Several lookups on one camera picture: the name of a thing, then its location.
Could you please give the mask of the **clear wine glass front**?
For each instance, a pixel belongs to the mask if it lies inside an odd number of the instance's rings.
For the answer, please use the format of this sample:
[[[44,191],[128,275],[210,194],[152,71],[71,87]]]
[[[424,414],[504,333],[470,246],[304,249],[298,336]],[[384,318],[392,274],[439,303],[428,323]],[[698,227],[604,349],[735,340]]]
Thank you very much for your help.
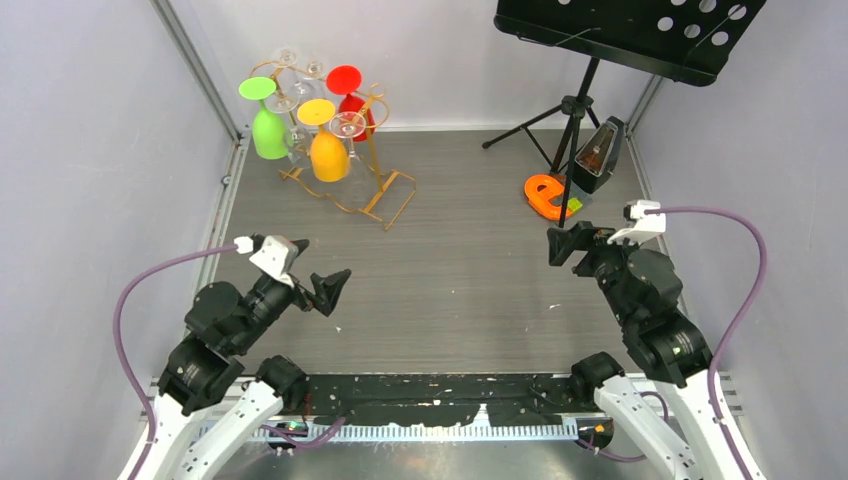
[[[329,123],[330,132],[343,141],[346,148],[346,174],[340,180],[340,202],[349,210],[363,209],[373,194],[369,187],[370,167],[355,148],[354,139],[366,132],[366,118],[356,111],[336,113]]]

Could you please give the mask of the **clear wine glass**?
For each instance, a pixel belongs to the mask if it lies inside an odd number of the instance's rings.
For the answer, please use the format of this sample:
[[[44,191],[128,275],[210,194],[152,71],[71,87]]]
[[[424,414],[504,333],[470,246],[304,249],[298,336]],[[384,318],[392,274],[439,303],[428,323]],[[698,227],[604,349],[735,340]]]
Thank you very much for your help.
[[[275,92],[266,100],[269,109],[279,114],[286,125],[284,143],[289,149],[288,157],[292,164],[298,168],[309,166],[309,150],[312,143],[312,134],[301,125],[296,118],[296,110],[300,105],[300,96],[297,93]]]
[[[281,47],[274,51],[273,60],[284,68],[296,66],[299,60],[298,51],[292,47]]]
[[[356,111],[336,113],[329,123],[330,132],[343,141],[346,148],[346,174],[340,180],[340,202],[349,210],[363,209],[373,194],[369,187],[370,167],[355,148],[354,139],[366,132],[366,118]]]
[[[294,89],[301,102],[313,99],[325,99],[326,95],[322,86],[325,73],[324,63],[320,60],[308,62],[301,70],[296,70]]]

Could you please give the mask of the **gold wire glass rack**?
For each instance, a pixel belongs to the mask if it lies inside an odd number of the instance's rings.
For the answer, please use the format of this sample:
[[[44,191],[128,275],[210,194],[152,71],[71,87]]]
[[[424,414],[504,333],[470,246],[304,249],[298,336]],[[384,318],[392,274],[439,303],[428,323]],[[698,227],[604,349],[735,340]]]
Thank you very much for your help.
[[[294,72],[296,70],[301,70],[307,63],[308,62],[298,60],[296,66],[284,68],[276,64],[272,58],[254,66],[248,78],[269,77],[276,82],[276,92],[296,93],[293,86],[295,81]],[[326,85],[327,75],[335,67],[329,68],[325,65],[325,63],[324,66],[325,73],[322,79],[322,86],[324,87],[326,95],[325,99],[331,101],[336,106],[336,113],[339,113],[338,104],[342,100],[343,96],[332,93]],[[309,166],[307,168],[295,167],[288,156],[279,160],[269,161],[282,162],[283,165],[278,171],[278,175],[281,180],[296,184],[311,197],[328,202],[345,213],[363,215],[377,222],[383,230],[389,230],[415,196],[417,184],[413,176],[397,169],[384,169],[380,165],[377,155],[375,134],[377,129],[381,128],[390,116],[390,107],[385,99],[385,87],[380,83],[374,83],[370,87],[364,87],[362,75],[362,83],[355,93],[366,100],[366,104],[360,112],[363,113],[366,109],[370,109],[372,111],[374,121],[376,122],[373,126],[374,133],[372,145],[368,142],[355,142],[356,151],[367,163],[372,172],[372,175],[369,178],[369,187],[373,196],[363,209],[358,211],[347,209],[340,202],[340,180],[334,183],[319,181],[313,173],[310,156]],[[305,126],[314,138],[318,128],[314,126],[306,126],[299,120],[298,122]]]

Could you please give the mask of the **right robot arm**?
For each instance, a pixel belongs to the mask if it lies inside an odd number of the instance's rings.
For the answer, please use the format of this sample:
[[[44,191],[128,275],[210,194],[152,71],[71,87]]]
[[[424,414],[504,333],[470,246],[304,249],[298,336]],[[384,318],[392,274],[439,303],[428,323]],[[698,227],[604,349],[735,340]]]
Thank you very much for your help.
[[[757,465],[712,364],[718,358],[678,306],[683,284],[670,258],[643,249],[663,234],[666,219],[650,213],[621,229],[580,221],[550,228],[548,262],[561,266],[575,252],[574,267],[603,293],[634,363],[672,409],[681,434],[651,414],[633,382],[606,352],[573,365],[571,397],[584,410],[600,408],[631,436],[643,455],[672,479],[760,479]]]

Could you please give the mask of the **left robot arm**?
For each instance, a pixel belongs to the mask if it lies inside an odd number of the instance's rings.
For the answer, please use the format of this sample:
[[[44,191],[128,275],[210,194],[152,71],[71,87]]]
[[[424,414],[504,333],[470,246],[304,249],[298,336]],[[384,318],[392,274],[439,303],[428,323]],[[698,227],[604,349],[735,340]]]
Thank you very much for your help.
[[[121,292],[112,319],[115,350],[126,378],[137,394],[146,425],[122,479],[211,479],[257,430],[268,428],[271,417],[293,414],[310,400],[307,374],[290,359],[265,359],[236,402],[199,435],[198,429],[235,386],[244,371],[240,357],[291,306],[303,312],[330,316],[350,279],[349,269],[327,276],[312,274],[306,288],[291,273],[294,261],[306,251],[306,239],[252,234],[168,260],[130,281]],[[184,318],[187,335],[168,355],[148,397],[130,366],[122,338],[122,314],[132,291],[146,278],[181,263],[216,254],[247,256],[260,272],[242,294],[228,282],[200,288]]]

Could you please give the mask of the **yellow wine glass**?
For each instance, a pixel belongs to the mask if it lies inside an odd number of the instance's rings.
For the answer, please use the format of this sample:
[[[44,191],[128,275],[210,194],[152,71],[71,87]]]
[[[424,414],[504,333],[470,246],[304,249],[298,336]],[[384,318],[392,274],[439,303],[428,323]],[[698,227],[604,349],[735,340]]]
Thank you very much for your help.
[[[349,173],[349,160],[343,142],[326,126],[336,115],[336,106],[327,99],[315,98],[304,102],[297,110],[297,119],[306,126],[318,128],[309,151],[315,177],[334,183]]]

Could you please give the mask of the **clear wine glass left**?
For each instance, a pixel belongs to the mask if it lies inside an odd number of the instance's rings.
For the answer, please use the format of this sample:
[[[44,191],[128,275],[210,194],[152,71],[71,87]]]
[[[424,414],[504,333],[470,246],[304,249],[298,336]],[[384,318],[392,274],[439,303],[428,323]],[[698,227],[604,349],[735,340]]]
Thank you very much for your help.
[[[309,166],[309,150],[312,143],[312,134],[301,125],[296,118],[296,110],[300,105],[300,96],[297,93],[275,92],[266,100],[269,109],[279,114],[286,125],[284,143],[289,149],[288,157],[292,164],[298,168]]]

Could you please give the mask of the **green wine glass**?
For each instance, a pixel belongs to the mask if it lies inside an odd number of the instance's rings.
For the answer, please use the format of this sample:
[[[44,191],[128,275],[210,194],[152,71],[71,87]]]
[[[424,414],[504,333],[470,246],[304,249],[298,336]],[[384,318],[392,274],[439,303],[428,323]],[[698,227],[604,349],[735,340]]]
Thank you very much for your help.
[[[279,160],[289,155],[285,140],[286,125],[283,119],[266,105],[266,99],[272,96],[276,89],[276,82],[269,77],[250,77],[238,88],[243,98],[259,105],[252,123],[252,139],[257,155],[266,160]]]

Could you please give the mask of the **red wine glass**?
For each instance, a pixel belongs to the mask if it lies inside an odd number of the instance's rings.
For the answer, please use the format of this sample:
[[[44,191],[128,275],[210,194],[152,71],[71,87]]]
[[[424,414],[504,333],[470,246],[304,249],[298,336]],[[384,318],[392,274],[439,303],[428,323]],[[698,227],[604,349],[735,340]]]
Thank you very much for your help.
[[[338,131],[343,134],[355,133],[352,137],[354,142],[368,142],[373,144],[373,126],[376,124],[372,111],[360,110],[365,106],[366,100],[358,96],[355,91],[362,83],[362,74],[353,65],[340,65],[333,68],[326,78],[328,89],[343,98],[338,104],[338,112],[341,119],[337,122]]]

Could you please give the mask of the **clear wine glass middle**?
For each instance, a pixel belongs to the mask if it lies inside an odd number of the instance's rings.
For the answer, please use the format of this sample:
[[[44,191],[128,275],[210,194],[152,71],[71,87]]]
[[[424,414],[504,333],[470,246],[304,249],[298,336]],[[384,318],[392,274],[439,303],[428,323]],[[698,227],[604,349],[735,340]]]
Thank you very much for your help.
[[[301,70],[296,70],[294,89],[301,102],[313,99],[325,99],[326,95],[322,86],[325,73],[324,63],[320,60],[308,62]]]

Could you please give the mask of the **clear wine glass back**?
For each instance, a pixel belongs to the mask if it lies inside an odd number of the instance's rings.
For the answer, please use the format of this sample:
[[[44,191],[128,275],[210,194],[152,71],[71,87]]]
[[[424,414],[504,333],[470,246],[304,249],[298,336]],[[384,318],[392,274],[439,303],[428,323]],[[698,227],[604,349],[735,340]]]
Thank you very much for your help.
[[[298,51],[292,47],[281,47],[274,51],[273,60],[284,68],[296,66],[299,60]]]

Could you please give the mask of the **green toy brick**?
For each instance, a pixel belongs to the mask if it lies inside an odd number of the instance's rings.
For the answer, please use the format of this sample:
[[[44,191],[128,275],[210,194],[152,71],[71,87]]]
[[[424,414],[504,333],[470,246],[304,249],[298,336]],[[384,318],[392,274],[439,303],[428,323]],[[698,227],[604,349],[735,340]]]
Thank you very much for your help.
[[[570,198],[566,204],[566,215],[571,216],[582,210],[584,204],[578,198]]]

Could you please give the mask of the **orange toy track piece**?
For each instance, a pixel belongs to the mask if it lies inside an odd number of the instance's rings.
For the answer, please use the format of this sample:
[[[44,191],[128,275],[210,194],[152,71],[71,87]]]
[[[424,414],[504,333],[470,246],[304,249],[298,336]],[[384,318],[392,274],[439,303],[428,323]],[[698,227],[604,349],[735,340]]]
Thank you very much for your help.
[[[562,214],[564,182],[562,175],[536,174],[529,177],[523,191],[530,207],[547,220],[558,221]]]

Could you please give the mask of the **black metronome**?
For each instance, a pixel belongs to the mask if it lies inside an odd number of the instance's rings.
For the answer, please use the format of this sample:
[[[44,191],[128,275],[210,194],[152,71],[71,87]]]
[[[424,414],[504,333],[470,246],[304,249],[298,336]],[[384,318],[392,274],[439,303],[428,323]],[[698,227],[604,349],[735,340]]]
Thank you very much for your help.
[[[594,194],[613,175],[622,150],[625,124],[609,116],[579,149],[573,182],[587,194]]]

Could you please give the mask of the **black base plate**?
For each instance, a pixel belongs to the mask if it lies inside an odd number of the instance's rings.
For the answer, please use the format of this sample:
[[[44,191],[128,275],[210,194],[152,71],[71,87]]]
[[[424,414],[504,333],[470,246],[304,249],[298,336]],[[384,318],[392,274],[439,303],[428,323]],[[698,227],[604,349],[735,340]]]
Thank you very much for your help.
[[[321,425],[343,417],[348,426],[402,427],[468,426],[481,413],[494,427],[548,426],[599,411],[569,395],[565,375],[546,373],[313,374],[283,407]]]

